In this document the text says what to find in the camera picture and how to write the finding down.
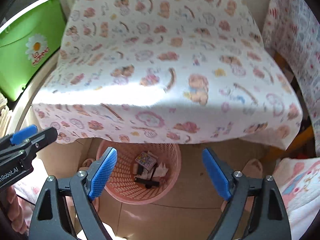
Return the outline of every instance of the pink plastic basket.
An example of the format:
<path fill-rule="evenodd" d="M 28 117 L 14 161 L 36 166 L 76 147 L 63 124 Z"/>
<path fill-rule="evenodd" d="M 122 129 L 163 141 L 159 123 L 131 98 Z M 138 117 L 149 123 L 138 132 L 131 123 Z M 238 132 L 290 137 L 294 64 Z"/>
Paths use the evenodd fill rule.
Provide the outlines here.
<path fill-rule="evenodd" d="M 97 159 L 109 146 L 117 150 L 118 160 L 104 188 L 116 200 L 134 205 L 149 204 L 166 195 L 176 183 L 181 169 L 179 145 L 116 143 L 103 140 L 98 149 Z M 146 189 L 144 185 L 134 182 L 133 164 L 142 151 L 152 152 L 158 157 L 158 163 L 163 162 L 169 168 L 166 182 L 159 188 Z"/>

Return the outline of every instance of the blue textured pad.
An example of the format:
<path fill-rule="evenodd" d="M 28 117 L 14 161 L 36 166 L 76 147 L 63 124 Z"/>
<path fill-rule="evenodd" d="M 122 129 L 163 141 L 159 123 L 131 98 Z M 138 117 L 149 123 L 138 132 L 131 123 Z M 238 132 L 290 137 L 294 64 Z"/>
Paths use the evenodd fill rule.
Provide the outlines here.
<path fill-rule="evenodd" d="M 19 132 L 16 132 L 10 138 L 10 142 L 12 145 L 18 145 L 23 142 L 23 140 L 35 135 L 38 132 L 38 128 L 32 124 Z"/>
<path fill-rule="evenodd" d="M 94 200 L 96 197 L 100 197 L 102 190 L 104 189 L 104 186 L 106 185 L 106 182 L 108 181 L 111 172 L 116 165 L 116 162 L 117 150 L 113 148 L 91 180 L 91 189 L 88 194 L 91 200 Z"/>
<path fill-rule="evenodd" d="M 219 196 L 228 201 L 231 198 L 228 180 L 207 149 L 202 151 L 202 162 Z"/>

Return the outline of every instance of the silver bolt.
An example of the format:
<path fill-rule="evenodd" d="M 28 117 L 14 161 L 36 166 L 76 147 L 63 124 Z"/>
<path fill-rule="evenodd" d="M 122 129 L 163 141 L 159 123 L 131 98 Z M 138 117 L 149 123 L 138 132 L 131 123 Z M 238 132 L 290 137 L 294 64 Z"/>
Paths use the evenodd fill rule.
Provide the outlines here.
<path fill-rule="evenodd" d="M 242 172 L 241 171 L 235 171 L 233 173 L 233 175 L 235 175 L 237 178 L 240 178 L 240 177 L 242 177 Z"/>
<path fill-rule="evenodd" d="M 54 176 L 49 176 L 49 177 L 47 177 L 47 181 L 53 181 L 54 180 Z"/>
<path fill-rule="evenodd" d="M 78 177 L 83 177 L 87 172 L 86 171 L 78 171 L 77 176 Z"/>
<path fill-rule="evenodd" d="M 267 179 L 268 181 L 273 181 L 273 177 L 272 177 L 271 175 L 267 175 L 267 176 L 266 176 L 266 179 Z"/>

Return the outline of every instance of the person's hand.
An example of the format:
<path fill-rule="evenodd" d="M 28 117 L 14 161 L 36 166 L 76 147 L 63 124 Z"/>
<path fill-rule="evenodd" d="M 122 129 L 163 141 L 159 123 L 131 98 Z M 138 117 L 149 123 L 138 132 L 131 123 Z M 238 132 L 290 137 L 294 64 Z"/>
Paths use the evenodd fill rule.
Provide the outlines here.
<path fill-rule="evenodd" d="M 23 234 L 27 230 L 26 222 L 23 218 L 22 208 L 18 202 L 18 196 L 13 186 L 7 189 L 7 201 L 9 202 L 8 218 L 14 231 Z"/>

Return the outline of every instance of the green plastic bin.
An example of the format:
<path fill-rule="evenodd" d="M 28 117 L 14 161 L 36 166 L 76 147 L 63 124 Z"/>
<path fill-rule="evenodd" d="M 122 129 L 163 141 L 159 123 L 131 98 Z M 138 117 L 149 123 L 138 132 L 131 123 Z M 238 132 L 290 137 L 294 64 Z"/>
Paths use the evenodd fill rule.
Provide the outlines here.
<path fill-rule="evenodd" d="M 66 26 L 60 0 L 39 0 L 0 27 L 0 91 L 15 101 L 60 47 Z"/>

